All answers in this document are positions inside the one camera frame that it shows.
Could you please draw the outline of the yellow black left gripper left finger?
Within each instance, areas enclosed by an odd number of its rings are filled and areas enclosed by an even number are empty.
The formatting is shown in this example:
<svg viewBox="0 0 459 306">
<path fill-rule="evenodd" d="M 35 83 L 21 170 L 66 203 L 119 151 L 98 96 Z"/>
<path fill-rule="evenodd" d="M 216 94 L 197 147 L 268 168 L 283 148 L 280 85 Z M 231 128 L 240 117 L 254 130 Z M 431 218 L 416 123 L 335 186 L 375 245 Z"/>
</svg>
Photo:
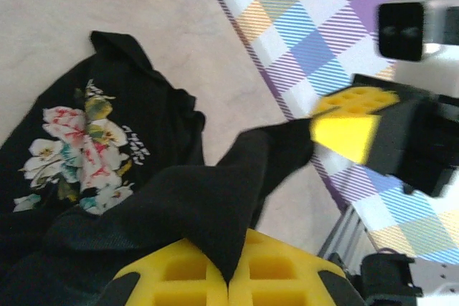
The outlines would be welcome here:
<svg viewBox="0 0 459 306">
<path fill-rule="evenodd" d="M 209 258 L 179 240 L 122 268 L 97 305 L 227 305 L 227 284 Z"/>
</svg>

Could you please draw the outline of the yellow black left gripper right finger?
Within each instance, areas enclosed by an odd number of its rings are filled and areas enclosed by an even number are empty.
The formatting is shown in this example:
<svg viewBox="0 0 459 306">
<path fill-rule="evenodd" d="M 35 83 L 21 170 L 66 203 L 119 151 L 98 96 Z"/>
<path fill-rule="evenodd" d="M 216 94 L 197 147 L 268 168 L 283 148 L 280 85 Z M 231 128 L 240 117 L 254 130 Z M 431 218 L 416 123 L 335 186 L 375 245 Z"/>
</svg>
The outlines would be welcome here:
<svg viewBox="0 0 459 306">
<path fill-rule="evenodd" d="M 255 230 L 248 230 L 229 285 L 234 306 L 363 305 L 337 264 Z"/>
</svg>

